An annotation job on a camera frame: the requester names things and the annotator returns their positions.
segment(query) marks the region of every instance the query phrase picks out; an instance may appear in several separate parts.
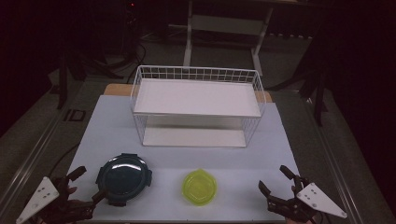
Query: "dark blue lid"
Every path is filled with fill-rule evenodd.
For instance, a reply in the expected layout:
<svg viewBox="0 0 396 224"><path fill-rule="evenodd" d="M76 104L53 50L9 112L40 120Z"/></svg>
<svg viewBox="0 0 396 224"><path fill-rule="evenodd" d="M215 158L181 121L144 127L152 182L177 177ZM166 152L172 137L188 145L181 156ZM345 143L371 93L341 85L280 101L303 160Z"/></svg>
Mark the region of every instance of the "dark blue lid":
<svg viewBox="0 0 396 224"><path fill-rule="evenodd" d="M96 184L107 190L108 203L125 206L151 184L152 172L136 154L122 153L108 161L99 171Z"/></svg>

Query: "white table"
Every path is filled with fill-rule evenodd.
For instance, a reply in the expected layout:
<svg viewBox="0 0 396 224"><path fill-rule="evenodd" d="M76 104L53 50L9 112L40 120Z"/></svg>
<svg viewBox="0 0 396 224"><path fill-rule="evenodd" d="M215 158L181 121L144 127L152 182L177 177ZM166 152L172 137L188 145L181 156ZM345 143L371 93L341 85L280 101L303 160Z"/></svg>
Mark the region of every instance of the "white table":
<svg viewBox="0 0 396 224"><path fill-rule="evenodd" d="M102 200L94 221L128 222L284 222L267 211L258 189L262 180L274 196L289 199L292 181L279 171L288 166L298 174L288 138L274 103L268 103L261 123L246 148L143 147L138 139L128 96L102 95L93 111L70 171L84 165L87 172L72 185L70 198L90 201L100 167L120 155L135 153L152 171L151 186L127 203L114 207ZM181 195L184 177L203 168L218 183L215 199L197 207Z"/></svg>

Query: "gray floor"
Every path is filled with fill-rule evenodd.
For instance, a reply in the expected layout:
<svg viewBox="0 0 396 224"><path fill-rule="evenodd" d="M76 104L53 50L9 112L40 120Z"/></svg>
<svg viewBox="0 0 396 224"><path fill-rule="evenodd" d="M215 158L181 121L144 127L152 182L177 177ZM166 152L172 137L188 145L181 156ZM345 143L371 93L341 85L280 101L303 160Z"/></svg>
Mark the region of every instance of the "gray floor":
<svg viewBox="0 0 396 224"><path fill-rule="evenodd" d="M147 50L145 64L182 65L185 46L180 38L183 36L175 38L175 41L170 39L167 43L143 41L142 45ZM267 37L260 53L264 87L291 77L308 44L309 40L299 38ZM249 49L233 46L214 48L202 41L192 49L191 65L253 68ZM64 121L65 110L56 109L57 95L47 93L0 139L0 192L5 192L18 167L37 147L37 142L44 145L44 152L29 180L8 208L4 223L15 222L28 194L35 189L42 176L67 149L80 141L106 85L125 82L133 68L131 66L118 73L125 77L124 80L111 80L95 73L91 73L83 83L70 78L70 95L64 108L87 111L87 118L82 122ZM311 104L296 92L298 87L299 83L271 94L300 174L318 183L343 208L357 208L348 219L332 217L332 223L396 223L331 93L325 92L324 102L329 111L322 113L323 127L319 128L312 119ZM52 124L56 124L53 132L47 129ZM51 133L50 138L45 141L40 139L43 133ZM71 153L64 158L54 175L65 175L73 155Z"/></svg>

